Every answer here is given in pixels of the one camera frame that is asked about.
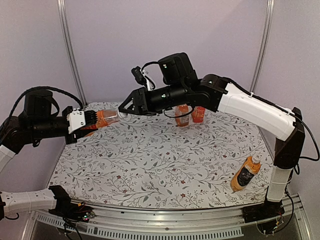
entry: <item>black label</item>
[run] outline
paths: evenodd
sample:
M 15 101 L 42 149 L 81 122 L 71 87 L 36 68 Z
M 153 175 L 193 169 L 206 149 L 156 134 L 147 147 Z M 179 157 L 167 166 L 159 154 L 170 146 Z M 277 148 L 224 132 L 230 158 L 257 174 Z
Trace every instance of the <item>black label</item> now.
M 238 177 L 236 178 L 238 180 L 238 184 L 241 187 L 246 186 L 250 180 L 254 177 L 255 175 L 253 175 L 251 172 L 248 171 L 248 169 L 246 169 L 245 167 L 243 167 L 238 175 Z

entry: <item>white wall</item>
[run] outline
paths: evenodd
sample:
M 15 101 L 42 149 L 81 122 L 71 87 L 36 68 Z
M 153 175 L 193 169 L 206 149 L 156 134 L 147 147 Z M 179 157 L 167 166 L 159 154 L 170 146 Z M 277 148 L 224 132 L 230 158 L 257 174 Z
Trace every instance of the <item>white wall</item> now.
M 123 101 L 140 87 L 131 69 L 186 52 L 199 78 L 215 73 L 249 88 L 267 1 L 68 0 L 67 19 L 89 102 Z M 150 66 L 158 87 L 158 66 Z
M 272 27 L 256 94 L 298 107 L 320 144 L 320 1 L 275 1 Z M 268 136 L 272 147 L 274 138 Z M 316 157 L 306 133 L 303 155 Z M 320 236 L 320 162 L 302 159 L 290 189 L 299 193 L 314 239 Z
M 30 87 L 53 86 L 77 94 L 56 0 L 0 1 L 0 84 L 1 123 L 18 96 Z M 76 105 L 59 93 L 53 96 L 61 110 Z M 44 139 L 38 148 L 23 148 L 0 173 L 0 191 L 45 188 L 64 141 Z M 21 221 L 0 221 L 0 239 L 19 239 L 25 219 L 22 215 Z

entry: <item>orange bottle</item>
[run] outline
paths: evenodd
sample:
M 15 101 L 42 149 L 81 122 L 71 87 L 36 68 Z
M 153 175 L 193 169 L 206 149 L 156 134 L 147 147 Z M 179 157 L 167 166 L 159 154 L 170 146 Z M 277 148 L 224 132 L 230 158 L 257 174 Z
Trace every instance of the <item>orange bottle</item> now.
M 185 127 L 185 126 L 189 125 L 189 115 L 183 116 L 183 117 L 178 117 L 178 116 L 187 114 L 188 112 L 189 112 L 189 108 L 186 104 L 179 105 L 179 106 L 175 107 L 175 116 L 177 117 L 175 119 L 175 121 L 179 127 Z
M 119 122 L 122 118 L 127 116 L 126 113 L 116 110 L 101 110 L 96 112 L 97 122 L 96 124 L 82 127 L 81 129 L 99 129 L 109 126 L 113 123 Z M 93 135 L 95 132 L 90 132 L 86 137 Z
M 249 156 L 246 159 L 244 164 L 230 182 L 230 187 L 232 188 L 233 192 L 238 192 L 244 189 L 250 180 L 259 172 L 261 168 L 260 160 L 261 156 L 259 154 Z
M 196 106 L 192 112 L 192 120 L 194 123 L 203 123 L 205 117 L 205 108 L 203 106 Z

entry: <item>floral tablecloth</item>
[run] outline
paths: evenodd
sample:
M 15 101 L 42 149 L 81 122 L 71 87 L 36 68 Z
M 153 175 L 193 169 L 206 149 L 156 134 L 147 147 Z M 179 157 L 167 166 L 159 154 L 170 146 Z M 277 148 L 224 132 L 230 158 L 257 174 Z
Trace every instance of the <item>floral tablecloth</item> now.
M 116 102 L 87 109 L 117 109 Z M 261 170 L 232 193 L 230 180 L 248 156 Z M 273 161 L 258 128 L 238 117 L 206 111 L 204 122 L 177 127 L 163 114 L 129 115 L 67 145 L 50 185 L 74 199 L 156 208 L 215 208 L 263 202 Z

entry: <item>vent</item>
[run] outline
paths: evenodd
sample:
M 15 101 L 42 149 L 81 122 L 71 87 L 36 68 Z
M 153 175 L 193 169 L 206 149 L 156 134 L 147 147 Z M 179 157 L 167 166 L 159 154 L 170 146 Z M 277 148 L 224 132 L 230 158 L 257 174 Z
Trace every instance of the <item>vent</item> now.
M 64 221 L 57 216 L 49 216 L 42 213 L 38 213 L 37 220 L 39 222 L 57 227 L 64 228 Z M 75 231 L 74 228 L 67 227 L 69 231 Z M 230 229 L 224 229 L 219 231 L 207 231 L 205 233 L 185 233 L 183 235 L 179 233 L 138 233 L 127 232 L 120 230 L 106 229 L 104 227 L 92 226 L 88 224 L 87 228 L 78 230 L 84 234 L 96 236 L 109 240 L 223 240 L 232 239 L 244 236 L 241 227 L 234 227 Z

